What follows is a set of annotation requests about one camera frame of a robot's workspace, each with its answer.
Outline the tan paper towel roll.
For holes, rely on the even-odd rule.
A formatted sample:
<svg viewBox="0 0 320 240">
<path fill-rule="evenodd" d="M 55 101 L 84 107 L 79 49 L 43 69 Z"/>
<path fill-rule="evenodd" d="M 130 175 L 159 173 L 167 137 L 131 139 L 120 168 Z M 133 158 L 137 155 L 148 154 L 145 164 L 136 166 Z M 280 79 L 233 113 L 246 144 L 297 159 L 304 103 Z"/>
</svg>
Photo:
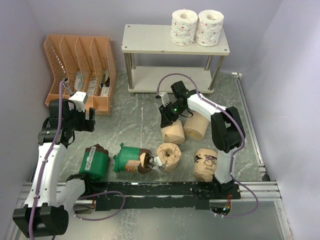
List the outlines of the tan paper towel roll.
<svg viewBox="0 0 320 240">
<path fill-rule="evenodd" d="M 185 141 L 185 133 L 182 122 L 178 119 L 172 125 L 161 129 L 164 143 L 179 145 Z"/>
</svg>

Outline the white dotted paper roll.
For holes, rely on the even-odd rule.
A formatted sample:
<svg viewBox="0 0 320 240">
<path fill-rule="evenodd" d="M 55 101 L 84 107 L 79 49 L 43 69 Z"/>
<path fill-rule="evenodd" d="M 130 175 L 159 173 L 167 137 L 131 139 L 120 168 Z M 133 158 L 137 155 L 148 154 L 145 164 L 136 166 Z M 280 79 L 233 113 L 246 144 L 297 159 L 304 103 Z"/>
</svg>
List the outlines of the white dotted paper roll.
<svg viewBox="0 0 320 240">
<path fill-rule="evenodd" d="M 170 39 L 178 46 L 189 46 L 194 42 L 198 15 L 188 9 L 179 9 L 172 13 Z"/>
</svg>

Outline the white paper towel roll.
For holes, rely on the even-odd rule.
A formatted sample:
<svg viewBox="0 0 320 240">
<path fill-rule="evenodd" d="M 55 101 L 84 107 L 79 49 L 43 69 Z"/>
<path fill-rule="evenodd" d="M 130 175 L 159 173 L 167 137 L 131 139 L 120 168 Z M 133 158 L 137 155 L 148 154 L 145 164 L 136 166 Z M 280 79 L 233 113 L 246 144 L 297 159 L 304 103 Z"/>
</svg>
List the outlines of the white paper towel roll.
<svg viewBox="0 0 320 240">
<path fill-rule="evenodd" d="M 218 44 L 223 28 L 224 15 L 216 10 L 203 10 L 198 14 L 195 42 L 201 46 L 212 47 Z"/>
</svg>

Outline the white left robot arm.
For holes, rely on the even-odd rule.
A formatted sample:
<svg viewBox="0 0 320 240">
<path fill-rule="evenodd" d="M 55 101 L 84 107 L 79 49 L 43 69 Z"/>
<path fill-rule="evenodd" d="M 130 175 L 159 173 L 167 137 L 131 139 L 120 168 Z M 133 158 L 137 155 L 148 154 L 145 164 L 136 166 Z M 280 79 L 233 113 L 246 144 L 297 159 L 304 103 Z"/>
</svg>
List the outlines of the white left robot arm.
<svg viewBox="0 0 320 240">
<path fill-rule="evenodd" d="M 73 95 L 49 103 L 49 117 L 38 134 L 38 162 L 32 186 L 23 207 L 13 212 L 13 221 L 29 239 L 63 235 L 73 205 L 94 192 L 86 174 L 71 175 L 57 192 L 61 163 L 76 131 L 93 132 L 95 109 L 85 109 L 86 99 Z"/>
</svg>

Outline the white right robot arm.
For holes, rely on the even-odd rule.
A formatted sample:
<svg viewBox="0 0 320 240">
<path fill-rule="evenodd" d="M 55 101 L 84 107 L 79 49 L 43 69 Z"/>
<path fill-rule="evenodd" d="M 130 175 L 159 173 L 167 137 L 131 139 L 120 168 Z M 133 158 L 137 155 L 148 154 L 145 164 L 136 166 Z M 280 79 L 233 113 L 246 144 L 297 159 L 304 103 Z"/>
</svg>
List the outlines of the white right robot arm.
<svg viewBox="0 0 320 240">
<path fill-rule="evenodd" d="M 236 107 L 224 107 L 214 103 L 202 95 L 195 86 L 188 90 L 182 81 L 171 85 L 171 90 L 176 99 L 169 100 L 165 91 L 160 91 L 160 83 L 156 89 L 156 98 L 161 99 L 159 107 L 161 115 L 160 127 L 165 128 L 176 122 L 184 111 L 190 110 L 205 117 L 211 124 L 211 137 L 218 155 L 230 156 L 229 160 L 219 160 L 214 174 L 212 193 L 218 199 L 223 199 L 229 194 L 235 184 L 232 168 L 235 153 L 244 148 L 245 131 Z"/>
</svg>

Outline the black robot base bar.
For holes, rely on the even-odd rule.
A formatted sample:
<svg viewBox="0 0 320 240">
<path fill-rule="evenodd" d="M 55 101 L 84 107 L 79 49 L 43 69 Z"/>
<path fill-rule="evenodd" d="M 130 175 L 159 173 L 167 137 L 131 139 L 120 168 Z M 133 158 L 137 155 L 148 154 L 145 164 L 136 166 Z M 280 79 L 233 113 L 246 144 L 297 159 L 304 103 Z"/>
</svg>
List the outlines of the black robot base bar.
<svg viewBox="0 0 320 240">
<path fill-rule="evenodd" d="M 124 209 L 168 209 L 195 208 L 208 210 L 210 201 L 225 203 L 228 196 L 232 200 L 241 198 L 239 185 L 233 180 L 221 185 L 216 180 L 199 181 L 88 181 L 85 192 L 78 201 L 95 201 L 96 211 Z"/>
</svg>

